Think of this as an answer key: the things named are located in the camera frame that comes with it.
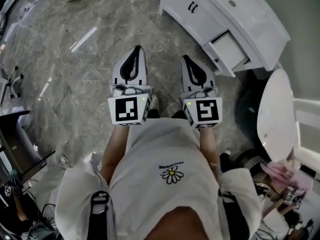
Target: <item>white chair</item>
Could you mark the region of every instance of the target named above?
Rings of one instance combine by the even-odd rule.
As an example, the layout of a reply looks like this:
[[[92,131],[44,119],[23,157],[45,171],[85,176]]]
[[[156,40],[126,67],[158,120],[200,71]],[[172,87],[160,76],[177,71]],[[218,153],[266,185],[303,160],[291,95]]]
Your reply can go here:
[[[12,69],[11,74],[9,76],[7,75],[6,71],[2,67],[0,69],[0,97],[1,97],[0,107],[2,107],[4,103],[7,87],[9,88],[8,95],[10,99],[19,98],[21,96],[20,93],[17,93],[15,91],[14,84],[19,80],[22,80],[24,78],[24,75],[21,74],[19,76],[16,76],[17,70],[18,70],[18,67],[15,66]]]

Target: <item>open drawer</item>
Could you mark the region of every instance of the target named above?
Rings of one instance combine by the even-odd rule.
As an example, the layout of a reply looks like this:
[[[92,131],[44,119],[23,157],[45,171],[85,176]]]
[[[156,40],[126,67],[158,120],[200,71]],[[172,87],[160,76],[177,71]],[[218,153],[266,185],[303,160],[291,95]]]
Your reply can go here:
[[[234,78],[233,70],[248,61],[248,56],[229,31],[208,42],[203,49],[224,76]]]

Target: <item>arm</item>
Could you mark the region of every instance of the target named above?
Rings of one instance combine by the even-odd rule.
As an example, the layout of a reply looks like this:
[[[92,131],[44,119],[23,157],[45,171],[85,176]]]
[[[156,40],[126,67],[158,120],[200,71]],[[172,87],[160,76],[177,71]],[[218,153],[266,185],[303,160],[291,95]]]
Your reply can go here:
[[[129,129],[129,126],[116,125],[105,148],[100,173],[108,185],[117,165],[125,155]]]
[[[214,129],[212,127],[200,129],[200,151],[211,166],[211,164],[220,167],[220,157],[217,152]],[[220,170],[213,170],[213,174],[218,180]]]
[[[16,189],[15,188],[12,188],[12,193],[13,193],[13,199],[14,199],[14,202],[15,202],[15,207],[16,207],[16,215],[18,216],[18,218],[20,219],[20,221],[25,221],[28,219],[25,211],[24,211],[24,208],[19,200],[19,197],[17,195],[17,192],[16,192]]]

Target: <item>black strap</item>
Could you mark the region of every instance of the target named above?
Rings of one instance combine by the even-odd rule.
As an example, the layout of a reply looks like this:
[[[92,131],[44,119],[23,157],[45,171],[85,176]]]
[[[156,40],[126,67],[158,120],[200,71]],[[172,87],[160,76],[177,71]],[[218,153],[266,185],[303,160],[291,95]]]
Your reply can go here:
[[[230,240],[249,240],[249,226],[241,211],[237,198],[230,192],[221,193],[220,189],[218,194],[223,200]]]
[[[201,88],[203,88],[205,82],[207,81],[206,72],[201,67],[199,67],[188,55],[183,55],[183,58],[185,60],[191,83],[195,86],[201,86]]]
[[[136,45],[133,49],[132,53],[129,55],[129,57],[125,60],[125,62],[122,64],[120,68],[120,75],[122,79],[125,80],[125,84],[128,84],[128,81],[132,81],[136,79],[139,73],[139,54],[140,49],[142,47],[140,45]],[[131,77],[131,72],[134,70],[134,76]]]
[[[109,195],[99,191],[91,197],[91,212],[87,240],[108,239],[107,235],[107,211]]]

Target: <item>shoe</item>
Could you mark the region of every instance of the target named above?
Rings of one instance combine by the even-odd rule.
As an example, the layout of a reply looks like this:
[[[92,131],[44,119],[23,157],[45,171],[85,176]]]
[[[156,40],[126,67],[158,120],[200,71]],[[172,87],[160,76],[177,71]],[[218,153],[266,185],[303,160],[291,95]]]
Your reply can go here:
[[[228,149],[226,149],[223,153],[226,153],[226,154],[228,154],[228,155],[230,156],[230,155],[231,155],[231,149],[228,148]]]
[[[151,96],[151,104],[149,110],[158,110],[159,111],[159,96],[156,94],[153,94]]]

